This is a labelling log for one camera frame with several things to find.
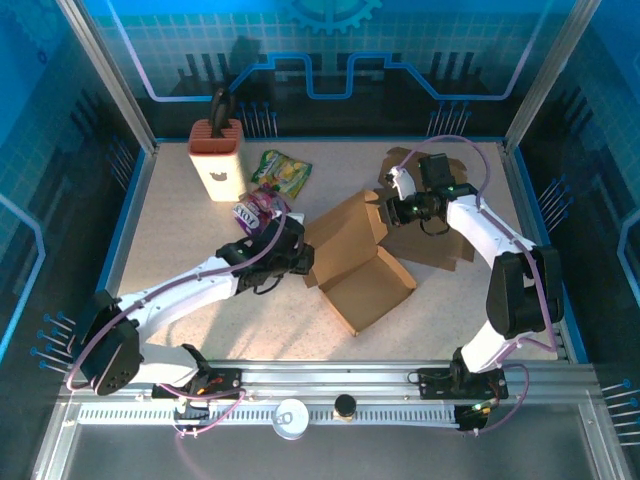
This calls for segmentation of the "brown cardboard box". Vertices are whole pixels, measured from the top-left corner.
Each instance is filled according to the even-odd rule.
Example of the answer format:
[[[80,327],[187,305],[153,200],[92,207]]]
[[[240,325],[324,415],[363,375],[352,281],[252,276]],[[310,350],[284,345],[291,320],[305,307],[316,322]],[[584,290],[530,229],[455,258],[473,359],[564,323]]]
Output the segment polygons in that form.
[[[381,198],[362,190],[305,227],[314,263],[305,277],[353,336],[404,302],[416,280],[383,246]]]
[[[459,232],[430,236],[422,231],[418,221],[409,225],[395,227],[388,219],[384,203],[397,193],[386,182],[384,176],[399,164],[410,152],[407,148],[393,147],[387,151],[383,160],[378,182],[380,187],[374,192],[379,196],[380,216],[388,226],[388,234],[381,245],[394,257],[440,268],[448,271],[456,269],[458,260],[474,261],[475,249]]]

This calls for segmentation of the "purple Fox's candy bag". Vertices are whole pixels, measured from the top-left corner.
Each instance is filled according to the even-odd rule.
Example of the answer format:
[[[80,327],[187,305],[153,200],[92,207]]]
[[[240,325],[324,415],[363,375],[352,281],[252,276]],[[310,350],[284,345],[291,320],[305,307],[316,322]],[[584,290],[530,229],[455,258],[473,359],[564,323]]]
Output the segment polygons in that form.
[[[268,185],[251,191],[232,208],[235,221],[249,236],[263,232],[272,219],[290,211],[286,201]]]

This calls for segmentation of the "green yellow candy bag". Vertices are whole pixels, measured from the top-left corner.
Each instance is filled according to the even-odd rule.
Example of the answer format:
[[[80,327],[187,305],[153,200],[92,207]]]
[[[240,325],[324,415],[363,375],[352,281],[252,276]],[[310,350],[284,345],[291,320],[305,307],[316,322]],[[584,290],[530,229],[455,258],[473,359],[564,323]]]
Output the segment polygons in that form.
[[[292,158],[278,150],[266,150],[257,169],[251,175],[251,182],[296,199],[312,169],[310,163]]]

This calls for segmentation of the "beige knife block terracotta top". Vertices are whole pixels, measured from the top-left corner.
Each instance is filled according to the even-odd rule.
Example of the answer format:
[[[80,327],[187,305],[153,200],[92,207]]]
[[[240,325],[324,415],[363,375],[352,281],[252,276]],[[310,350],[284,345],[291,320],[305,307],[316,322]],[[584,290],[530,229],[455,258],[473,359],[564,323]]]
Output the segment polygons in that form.
[[[213,137],[209,121],[197,120],[188,140],[189,158],[213,202],[237,202],[247,192],[243,127],[237,119],[229,124]]]

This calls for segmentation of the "white round can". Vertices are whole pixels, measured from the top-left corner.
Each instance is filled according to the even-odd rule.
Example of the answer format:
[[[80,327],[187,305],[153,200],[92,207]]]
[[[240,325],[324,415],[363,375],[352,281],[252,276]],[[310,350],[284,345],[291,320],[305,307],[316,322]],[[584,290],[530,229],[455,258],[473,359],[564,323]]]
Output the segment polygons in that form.
[[[298,440],[309,426],[307,406],[298,399],[285,399],[275,409],[272,424],[278,436],[285,440]]]

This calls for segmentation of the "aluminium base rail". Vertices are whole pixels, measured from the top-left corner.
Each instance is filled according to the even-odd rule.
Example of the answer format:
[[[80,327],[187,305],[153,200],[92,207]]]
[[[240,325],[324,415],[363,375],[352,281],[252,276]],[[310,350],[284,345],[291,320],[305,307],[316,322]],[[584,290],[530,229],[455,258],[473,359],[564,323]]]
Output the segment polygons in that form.
[[[416,361],[212,361],[213,368],[237,368],[247,392],[260,400],[296,397],[327,403],[342,393],[359,403],[417,403],[418,387],[408,380],[421,368],[449,368],[446,360]],[[574,405],[603,398],[594,368],[562,361],[516,360],[505,369],[510,397],[516,401],[529,383],[525,404]]]

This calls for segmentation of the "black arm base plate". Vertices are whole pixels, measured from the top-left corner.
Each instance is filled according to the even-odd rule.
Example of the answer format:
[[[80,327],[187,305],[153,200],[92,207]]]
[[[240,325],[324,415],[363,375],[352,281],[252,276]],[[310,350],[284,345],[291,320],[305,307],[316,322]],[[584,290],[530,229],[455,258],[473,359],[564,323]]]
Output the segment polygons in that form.
[[[412,375],[422,400],[505,400],[509,396],[501,369],[454,377],[450,368],[420,368]]]
[[[238,399],[242,390],[242,370],[237,368],[200,369],[184,386],[156,384],[152,399],[217,400]]]

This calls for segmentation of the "aluminium frame post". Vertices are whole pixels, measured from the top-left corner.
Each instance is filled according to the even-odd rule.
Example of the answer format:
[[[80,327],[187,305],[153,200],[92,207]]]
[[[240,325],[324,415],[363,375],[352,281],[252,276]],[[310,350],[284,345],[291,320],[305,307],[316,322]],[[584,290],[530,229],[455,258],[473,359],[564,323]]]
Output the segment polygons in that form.
[[[602,0],[575,0],[505,135],[505,153],[515,152],[562,73]]]
[[[149,155],[157,150],[152,130],[98,29],[80,0],[55,0],[128,127]]]

